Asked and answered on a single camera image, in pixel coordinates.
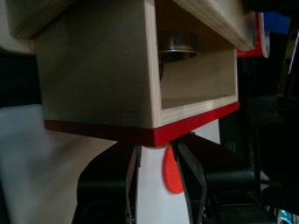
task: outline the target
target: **red tab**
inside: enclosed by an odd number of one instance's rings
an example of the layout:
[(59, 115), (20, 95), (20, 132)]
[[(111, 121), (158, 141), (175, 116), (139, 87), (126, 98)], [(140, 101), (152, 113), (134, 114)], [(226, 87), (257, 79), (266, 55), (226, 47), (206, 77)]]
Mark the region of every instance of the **red tab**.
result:
[(163, 156), (163, 182), (171, 193), (183, 192), (183, 181), (179, 172), (179, 166), (174, 159), (174, 149), (168, 146)]

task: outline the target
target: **red trim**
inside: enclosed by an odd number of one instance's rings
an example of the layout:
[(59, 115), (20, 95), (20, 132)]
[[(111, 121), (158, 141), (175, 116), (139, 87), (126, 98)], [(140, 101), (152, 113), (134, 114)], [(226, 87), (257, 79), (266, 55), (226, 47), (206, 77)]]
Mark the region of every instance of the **red trim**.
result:
[(179, 194), (183, 192), (183, 181), (179, 166), (174, 158), (174, 148), (170, 145), (163, 155), (163, 182), (167, 190)]
[(164, 125), (156, 129), (142, 129), (134, 127), (115, 127), (100, 124), (79, 122), (44, 121), (47, 130), (56, 130), (88, 137), (104, 138), (114, 141), (130, 142), (143, 146), (156, 147), (170, 143), (175, 138), (183, 136), (205, 124), (239, 109), (239, 103), (217, 108), (203, 114)]

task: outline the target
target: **red edge strip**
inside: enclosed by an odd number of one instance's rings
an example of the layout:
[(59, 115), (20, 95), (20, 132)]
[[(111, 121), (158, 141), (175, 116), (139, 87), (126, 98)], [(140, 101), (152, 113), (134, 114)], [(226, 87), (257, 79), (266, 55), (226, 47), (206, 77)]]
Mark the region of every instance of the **red edge strip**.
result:
[(238, 109), (239, 102), (234, 102), (222, 108), (217, 108), (213, 111), (195, 115), (156, 129), (116, 127), (100, 124), (60, 122), (52, 120), (46, 120), (44, 126), (47, 130), (56, 130), (87, 137), (98, 137), (114, 141), (156, 147), (170, 143), (175, 138), (183, 136), (205, 124), (222, 118)]

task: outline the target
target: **plywood box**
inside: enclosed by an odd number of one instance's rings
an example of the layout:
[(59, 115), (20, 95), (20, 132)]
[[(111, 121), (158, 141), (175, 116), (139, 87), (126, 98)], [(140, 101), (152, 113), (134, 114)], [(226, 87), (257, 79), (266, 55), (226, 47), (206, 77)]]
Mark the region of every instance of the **plywood box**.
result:
[[(78, 1), (35, 38), (48, 129), (156, 146), (237, 109), (237, 37), (218, 29), (172, 0)], [(197, 33), (199, 48), (162, 80), (160, 31)]]

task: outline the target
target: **wooden shelf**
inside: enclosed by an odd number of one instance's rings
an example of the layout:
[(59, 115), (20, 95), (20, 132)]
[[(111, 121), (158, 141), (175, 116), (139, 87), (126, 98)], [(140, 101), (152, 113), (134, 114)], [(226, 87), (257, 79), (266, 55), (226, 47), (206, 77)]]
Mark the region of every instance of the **wooden shelf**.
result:
[[(194, 32), (199, 38), (199, 55), (166, 64), (162, 81), (159, 31)], [(62, 123), (72, 123), (162, 136), (163, 127), (182, 127), (238, 102), (237, 48), (172, 0), (78, 1), (35, 42), (51, 130), (71, 132)], [(195, 129), (206, 123), (194, 121), (189, 127)], [(144, 144), (158, 146), (178, 137), (156, 141), (159, 136)]]

